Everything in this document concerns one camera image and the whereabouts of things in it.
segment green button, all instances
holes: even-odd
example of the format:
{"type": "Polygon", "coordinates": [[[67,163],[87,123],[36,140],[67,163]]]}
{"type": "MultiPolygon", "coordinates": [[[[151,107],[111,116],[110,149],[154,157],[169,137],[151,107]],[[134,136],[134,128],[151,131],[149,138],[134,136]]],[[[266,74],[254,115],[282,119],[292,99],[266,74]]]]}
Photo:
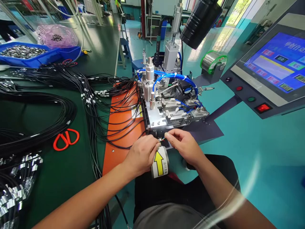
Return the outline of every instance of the green button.
{"type": "Polygon", "coordinates": [[[249,101],[249,102],[254,102],[255,100],[256,100],[255,97],[249,97],[249,98],[248,98],[248,101],[249,101]]]}

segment tree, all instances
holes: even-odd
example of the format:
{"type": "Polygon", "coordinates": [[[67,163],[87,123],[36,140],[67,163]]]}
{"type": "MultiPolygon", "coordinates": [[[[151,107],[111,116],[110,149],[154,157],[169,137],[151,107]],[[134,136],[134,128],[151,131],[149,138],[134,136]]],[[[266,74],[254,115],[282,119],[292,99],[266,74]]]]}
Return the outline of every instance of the tree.
{"type": "Polygon", "coordinates": [[[234,11],[233,11],[235,14],[238,14],[234,21],[234,24],[237,21],[237,19],[239,18],[239,16],[246,11],[250,2],[251,2],[251,0],[239,0],[238,1],[238,3],[236,4],[236,6],[234,8],[234,11]]]}

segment touchscreen display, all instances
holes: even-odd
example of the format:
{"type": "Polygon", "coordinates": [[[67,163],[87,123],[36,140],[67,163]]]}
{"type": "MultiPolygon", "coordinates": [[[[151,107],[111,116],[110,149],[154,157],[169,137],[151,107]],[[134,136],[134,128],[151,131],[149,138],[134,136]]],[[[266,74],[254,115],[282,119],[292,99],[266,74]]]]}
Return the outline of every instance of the touchscreen display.
{"type": "Polygon", "coordinates": [[[305,86],[305,39],[278,33],[244,65],[290,93],[305,86]]]}

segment yellow arrow label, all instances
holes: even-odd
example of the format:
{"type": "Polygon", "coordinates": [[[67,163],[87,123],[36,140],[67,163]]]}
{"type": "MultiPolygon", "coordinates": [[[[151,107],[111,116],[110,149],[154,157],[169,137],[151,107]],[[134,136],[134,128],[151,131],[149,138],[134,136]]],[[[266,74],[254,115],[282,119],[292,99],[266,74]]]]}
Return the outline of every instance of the yellow arrow label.
{"type": "Polygon", "coordinates": [[[163,175],[163,166],[162,166],[162,160],[163,157],[160,155],[160,153],[157,151],[156,155],[155,155],[155,160],[154,162],[157,163],[157,167],[158,167],[158,176],[162,176],[163,175]]]}

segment blue crate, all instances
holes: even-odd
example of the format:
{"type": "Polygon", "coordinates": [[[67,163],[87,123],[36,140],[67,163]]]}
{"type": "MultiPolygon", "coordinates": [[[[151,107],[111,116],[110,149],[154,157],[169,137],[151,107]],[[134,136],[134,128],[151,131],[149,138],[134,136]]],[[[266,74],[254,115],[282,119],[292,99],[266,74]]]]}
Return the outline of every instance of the blue crate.
{"type": "Polygon", "coordinates": [[[80,52],[80,47],[79,46],[75,46],[75,47],[72,47],[72,48],[62,48],[62,49],[59,50],[59,53],[64,60],[66,60],[66,59],[74,60],[79,55],[79,52],[80,52]]]}
{"type": "Polygon", "coordinates": [[[32,67],[39,68],[42,64],[53,63],[59,59],[61,59],[61,54],[59,53],[60,49],[50,49],[45,45],[37,45],[37,44],[28,44],[22,42],[10,42],[3,45],[0,45],[0,52],[5,50],[6,48],[13,47],[15,45],[26,45],[28,47],[37,47],[47,50],[46,53],[43,53],[39,56],[32,57],[30,59],[20,59],[15,57],[6,57],[0,55],[0,60],[4,61],[8,65],[11,66],[21,66],[21,67],[32,67]]]}

